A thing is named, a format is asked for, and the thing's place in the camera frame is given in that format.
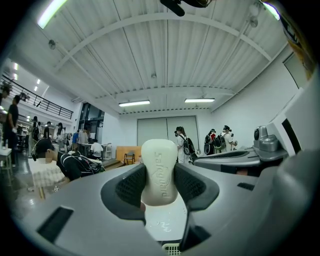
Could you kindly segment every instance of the seated person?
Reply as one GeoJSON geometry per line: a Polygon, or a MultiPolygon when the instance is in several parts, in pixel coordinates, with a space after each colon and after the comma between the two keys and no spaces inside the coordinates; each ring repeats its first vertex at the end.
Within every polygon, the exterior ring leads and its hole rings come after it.
{"type": "Polygon", "coordinates": [[[57,151],[47,138],[40,139],[36,144],[35,157],[39,160],[42,159],[46,164],[51,163],[53,160],[56,161],[56,165],[67,178],[66,182],[93,174],[92,171],[86,171],[77,157],[57,151]]]}
{"type": "Polygon", "coordinates": [[[103,147],[98,143],[97,139],[93,139],[93,144],[90,148],[90,151],[93,152],[92,155],[89,156],[90,159],[98,160],[101,158],[101,152],[104,151],[103,147]]]}

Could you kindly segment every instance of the railing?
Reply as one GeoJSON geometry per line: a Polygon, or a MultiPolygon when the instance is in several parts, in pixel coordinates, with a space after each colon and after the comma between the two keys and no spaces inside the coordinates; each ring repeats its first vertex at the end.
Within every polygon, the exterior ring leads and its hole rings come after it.
{"type": "Polygon", "coordinates": [[[2,75],[1,82],[2,81],[6,81],[11,84],[10,95],[12,95],[13,97],[15,95],[21,95],[21,93],[24,93],[26,95],[26,99],[25,99],[26,103],[29,103],[30,105],[46,110],[58,116],[71,119],[73,111],[66,109],[62,106],[59,106],[57,104],[54,104],[51,101],[36,95],[32,91],[29,91],[28,89],[17,84],[15,81],[11,81],[9,77],[5,75],[2,75]]]}

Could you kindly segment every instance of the blue shirt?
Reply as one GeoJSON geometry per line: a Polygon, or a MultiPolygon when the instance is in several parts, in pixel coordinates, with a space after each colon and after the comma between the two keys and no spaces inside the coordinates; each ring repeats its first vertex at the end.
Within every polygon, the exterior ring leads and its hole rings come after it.
{"type": "Polygon", "coordinates": [[[74,133],[72,137],[72,143],[77,143],[78,137],[79,137],[79,133],[78,132],[74,133]]]}

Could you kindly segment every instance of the white soap bar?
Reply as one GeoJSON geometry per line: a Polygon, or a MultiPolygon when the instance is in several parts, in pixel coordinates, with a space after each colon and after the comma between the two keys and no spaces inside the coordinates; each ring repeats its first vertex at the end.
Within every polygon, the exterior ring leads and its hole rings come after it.
{"type": "Polygon", "coordinates": [[[149,206],[163,206],[174,202],[178,191],[174,180],[174,167],[178,148],[171,140],[151,139],[141,148],[146,167],[146,185],[141,200],[149,206]]]}

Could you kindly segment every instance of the ceiling light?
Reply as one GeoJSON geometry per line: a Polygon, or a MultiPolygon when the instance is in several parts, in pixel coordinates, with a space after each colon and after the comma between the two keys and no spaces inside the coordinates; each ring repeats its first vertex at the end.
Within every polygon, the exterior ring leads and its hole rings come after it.
{"type": "Polygon", "coordinates": [[[267,8],[269,10],[270,13],[272,13],[272,15],[276,18],[276,20],[280,20],[280,15],[277,12],[276,8],[274,8],[272,5],[263,2],[263,5],[265,8],[267,8]]]}
{"type": "Polygon", "coordinates": [[[119,106],[120,106],[120,107],[129,107],[129,106],[147,105],[147,104],[150,104],[150,100],[142,100],[142,101],[119,103],[119,106]]]}
{"type": "Polygon", "coordinates": [[[214,98],[186,98],[185,103],[203,103],[203,102],[214,102],[214,98]]]}
{"type": "Polygon", "coordinates": [[[53,0],[50,5],[45,9],[40,19],[38,20],[38,25],[40,28],[44,29],[48,24],[50,19],[55,15],[55,13],[59,10],[59,8],[66,2],[67,0],[53,0]]]}

